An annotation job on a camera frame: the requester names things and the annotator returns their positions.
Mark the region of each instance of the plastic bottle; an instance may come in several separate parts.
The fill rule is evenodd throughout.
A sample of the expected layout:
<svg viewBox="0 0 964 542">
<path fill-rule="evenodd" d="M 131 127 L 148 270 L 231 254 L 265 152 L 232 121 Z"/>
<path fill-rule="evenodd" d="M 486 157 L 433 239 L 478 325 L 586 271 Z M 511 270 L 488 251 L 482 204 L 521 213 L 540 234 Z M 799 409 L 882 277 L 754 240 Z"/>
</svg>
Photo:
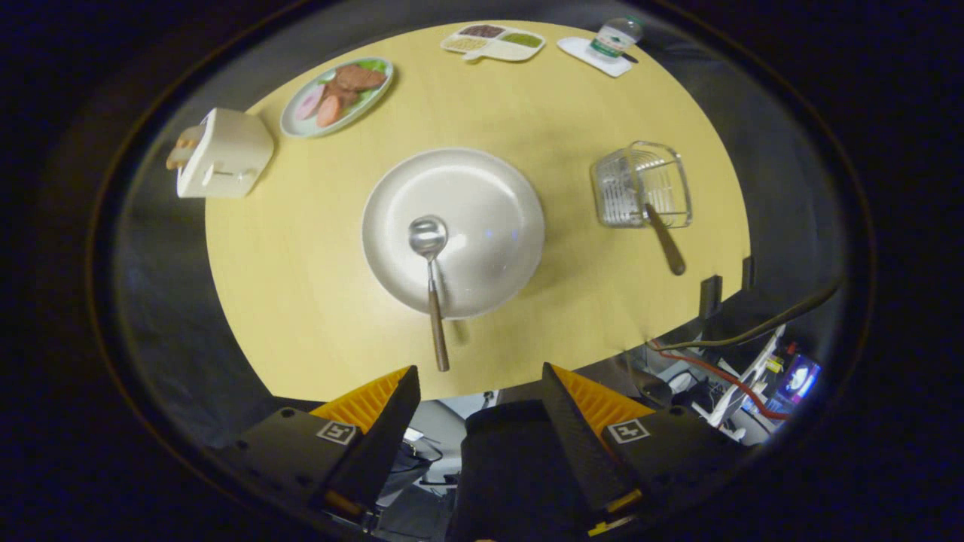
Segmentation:
<svg viewBox="0 0 964 542">
<path fill-rule="evenodd" d="M 586 51 L 594 59 L 613 63 L 623 56 L 623 51 L 629 49 L 642 37 L 643 23 L 636 17 L 609 19 L 589 43 Z"/>
</svg>

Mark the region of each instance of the white napkin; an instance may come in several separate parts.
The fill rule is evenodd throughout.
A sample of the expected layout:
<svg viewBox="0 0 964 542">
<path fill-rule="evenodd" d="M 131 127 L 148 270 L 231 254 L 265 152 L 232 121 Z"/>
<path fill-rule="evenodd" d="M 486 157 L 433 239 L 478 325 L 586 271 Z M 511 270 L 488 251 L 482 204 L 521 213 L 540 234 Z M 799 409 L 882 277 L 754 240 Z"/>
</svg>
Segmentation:
<svg viewBox="0 0 964 542">
<path fill-rule="evenodd" d="M 556 45 L 559 45 L 560 49 L 573 55 L 582 62 L 598 68 L 603 73 L 612 77 L 619 77 L 632 68 L 632 63 L 623 57 L 616 59 L 616 62 L 603 62 L 589 56 L 589 53 L 586 52 L 586 48 L 589 47 L 589 42 L 586 38 L 572 37 L 563 38 L 557 41 Z"/>
</svg>

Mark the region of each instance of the wooden handle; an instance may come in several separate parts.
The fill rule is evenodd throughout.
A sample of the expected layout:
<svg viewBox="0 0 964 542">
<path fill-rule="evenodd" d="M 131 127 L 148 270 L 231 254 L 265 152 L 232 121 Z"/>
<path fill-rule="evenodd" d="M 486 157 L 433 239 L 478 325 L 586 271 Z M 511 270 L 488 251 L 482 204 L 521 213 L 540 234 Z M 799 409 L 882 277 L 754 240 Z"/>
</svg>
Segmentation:
<svg viewBox="0 0 964 542">
<path fill-rule="evenodd" d="M 656 230 L 656 237 L 659 238 L 659 244 L 663 247 L 663 253 L 666 255 L 666 263 L 669 264 L 669 270 L 673 272 L 674 275 L 682 275 L 686 271 L 686 264 L 683 262 L 683 255 L 680 254 L 680 248 L 676 246 L 673 242 L 673 237 L 670 236 L 669 230 L 666 225 L 662 223 L 662 219 L 659 218 L 659 214 L 649 203 L 645 203 L 646 206 L 646 216 L 650 219 L 650 224 L 653 225 L 653 229 Z"/>
<path fill-rule="evenodd" d="M 439 309 L 439 293 L 435 288 L 435 278 L 428 281 L 428 308 L 432 315 L 432 340 L 435 341 L 435 359 L 439 371 L 448 370 L 448 350 L 445 348 L 445 332 L 442 330 L 442 310 Z"/>
</svg>

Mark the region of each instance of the wire basket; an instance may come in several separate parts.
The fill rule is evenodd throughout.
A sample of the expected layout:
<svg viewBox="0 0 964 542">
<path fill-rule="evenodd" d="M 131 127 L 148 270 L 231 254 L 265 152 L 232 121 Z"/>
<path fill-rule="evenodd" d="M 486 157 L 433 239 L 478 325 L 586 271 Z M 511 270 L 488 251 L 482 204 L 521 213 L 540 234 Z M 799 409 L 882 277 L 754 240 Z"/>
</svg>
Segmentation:
<svg viewBox="0 0 964 542">
<path fill-rule="evenodd" d="M 693 220 L 683 160 L 659 143 L 637 141 L 592 167 L 596 214 L 608 228 L 646 228 L 644 203 L 653 206 L 666 228 Z"/>
</svg>

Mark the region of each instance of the round table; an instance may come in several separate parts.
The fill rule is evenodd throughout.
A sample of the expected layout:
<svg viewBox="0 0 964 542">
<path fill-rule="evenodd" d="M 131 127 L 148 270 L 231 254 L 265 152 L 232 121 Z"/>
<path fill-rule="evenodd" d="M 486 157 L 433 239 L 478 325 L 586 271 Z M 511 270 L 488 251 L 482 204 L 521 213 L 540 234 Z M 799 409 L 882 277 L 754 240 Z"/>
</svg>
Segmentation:
<svg viewBox="0 0 964 542">
<path fill-rule="evenodd" d="M 700 283 L 739 291 L 750 255 L 736 173 L 686 90 L 634 47 L 639 64 L 611 78 L 561 51 L 575 28 L 487 21 L 541 34 L 522 63 L 463 62 L 440 41 L 466 23 L 371 43 L 311 69 L 255 104 L 275 156 L 241 200 L 206 202 L 218 296 L 245 356 L 275 395 L 330 400 L 401 366 L 419 367 L 421 396 L 498 390 L 537 380 L 543 362 L 586 366 L 696 317 Z M 281 135 L 289 99 L 322 71 L 365 56 L 391 60 L 397 79 L 354 124 L 318 139 Z M 599 224 L 590 166 L 635 140 L 683 158 L 692 224 L 672 230 L 686 260 L 670 273 L 651 230 Z M 362 253 L 365 201 L 392 166 L 428 149 L 484 150 L 532 183 L 546 245 L 522 292 L 494 312 L 445 321 L 451 370 L 438 372 L 427 315 L 392 298 Z"/>
</svg>

